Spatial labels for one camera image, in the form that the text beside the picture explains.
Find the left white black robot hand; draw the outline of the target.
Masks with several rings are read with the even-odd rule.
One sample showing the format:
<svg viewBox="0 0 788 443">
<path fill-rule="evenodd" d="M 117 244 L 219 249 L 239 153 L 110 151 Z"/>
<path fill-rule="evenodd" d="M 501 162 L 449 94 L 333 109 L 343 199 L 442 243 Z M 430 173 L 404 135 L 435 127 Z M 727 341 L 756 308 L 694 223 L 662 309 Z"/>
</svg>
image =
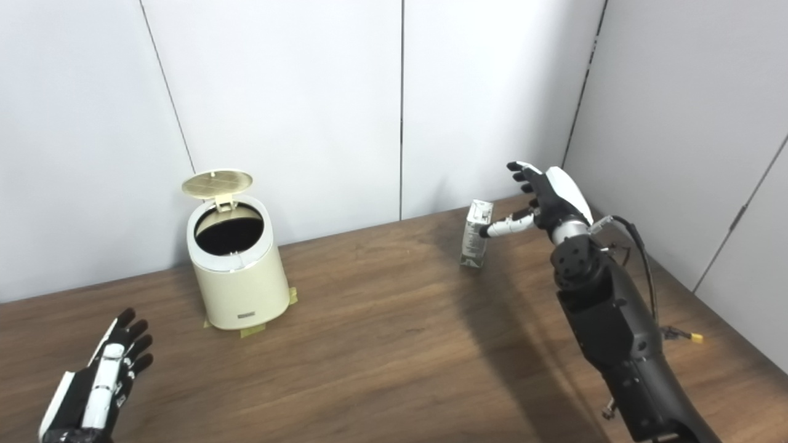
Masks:
<svg viewBox="0 0 788 443">
<path fill-rule="evenodd" d="M 112 442 L 121 407 L 154 356 L 148 322 L 127 308 L 84 368 L 65 371 L 39 426 L 39 442 Z"/>
</svg>

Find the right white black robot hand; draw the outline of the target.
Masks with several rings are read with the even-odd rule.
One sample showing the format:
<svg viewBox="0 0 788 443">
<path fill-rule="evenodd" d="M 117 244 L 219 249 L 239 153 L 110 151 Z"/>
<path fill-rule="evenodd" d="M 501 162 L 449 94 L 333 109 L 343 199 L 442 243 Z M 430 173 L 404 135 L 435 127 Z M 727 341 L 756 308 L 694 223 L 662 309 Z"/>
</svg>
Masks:
<svg viewBox="0 0 788 443">
<path fill-rule="evenodd" d="M 567 238 L 587 236 L 593 224 L 588 202 L 579 186 L 560 167 L 540 171 L 528 162 L 509 162 L 507 168 L 521 190 L 533 194 L 529 206 L 479 229 L 483 238 L 501 237 L 541 229 L 559 246 Z"/>
</svg>

